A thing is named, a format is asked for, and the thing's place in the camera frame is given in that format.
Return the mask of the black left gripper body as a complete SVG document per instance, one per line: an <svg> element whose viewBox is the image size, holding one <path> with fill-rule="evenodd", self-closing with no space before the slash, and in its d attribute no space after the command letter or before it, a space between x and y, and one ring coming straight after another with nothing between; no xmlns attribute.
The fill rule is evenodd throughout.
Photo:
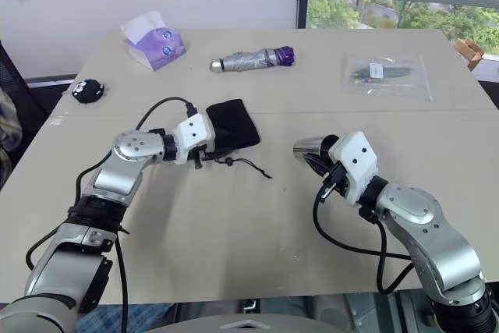
<svg viewBox="0 0 499 333"><path fill-rule="evenodd" d="M207 145L194 147L189 152L189 160L193 161L195 169L201 169L204 161L213 160L215 153L207 150Z"/></svg>

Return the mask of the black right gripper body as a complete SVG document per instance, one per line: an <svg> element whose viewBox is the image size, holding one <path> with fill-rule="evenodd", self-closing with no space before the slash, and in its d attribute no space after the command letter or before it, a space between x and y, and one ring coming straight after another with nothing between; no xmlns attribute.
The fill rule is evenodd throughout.
<svg viewBox="0 0 499 333"><path fill-rule="evenodd" d="M346 170L339 161L334 161L334 147L339 145L340 137L336 135L327 135L320 143L319 156L321 161L327 166L327 169L332 169L336 164L339 166L339 174L341 178L336 181L334 190L342 197L345 197L349 183L346 178Z"/></svg>

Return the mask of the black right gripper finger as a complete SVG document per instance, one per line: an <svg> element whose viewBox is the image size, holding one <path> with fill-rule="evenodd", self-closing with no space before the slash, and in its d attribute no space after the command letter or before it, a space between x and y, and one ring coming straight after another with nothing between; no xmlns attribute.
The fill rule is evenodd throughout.
<svg viewBox="0 0 499 333"><path fill-rule="evenodd" d="M324 177L328 173L328 163L317 154L305 153L304 160L319 176Z"/></svg>

